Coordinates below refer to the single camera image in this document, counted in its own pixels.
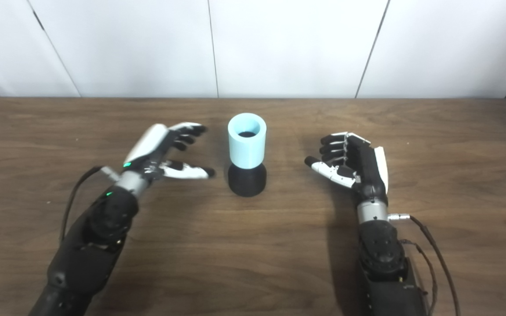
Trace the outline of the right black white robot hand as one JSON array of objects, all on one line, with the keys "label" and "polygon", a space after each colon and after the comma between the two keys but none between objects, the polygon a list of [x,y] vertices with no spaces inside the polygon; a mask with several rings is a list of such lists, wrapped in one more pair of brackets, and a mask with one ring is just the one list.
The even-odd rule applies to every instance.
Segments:
[{"label": "right black white robot hand", "polygon": [[357,204],[388,204],[388,170],[383,147],[351,132],[321,138],[320,158],[307,156],[305,164],[317,174],[350,190]]}]

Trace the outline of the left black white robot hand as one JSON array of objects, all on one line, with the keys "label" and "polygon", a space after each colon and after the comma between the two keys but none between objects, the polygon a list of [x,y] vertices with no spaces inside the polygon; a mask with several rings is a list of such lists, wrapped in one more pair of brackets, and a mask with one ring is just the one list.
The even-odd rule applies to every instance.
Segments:
[{"label": "left black white robot hand", "polygon": [[134,172],[149,182],[163,177],[181,180],[213,178],[216,174],[213,168],[167,158],[171,149],[185,151],[205,132],[205,126],[194,122],[181,122],[171,127],[153,124],[125,158],[121,173]]}]

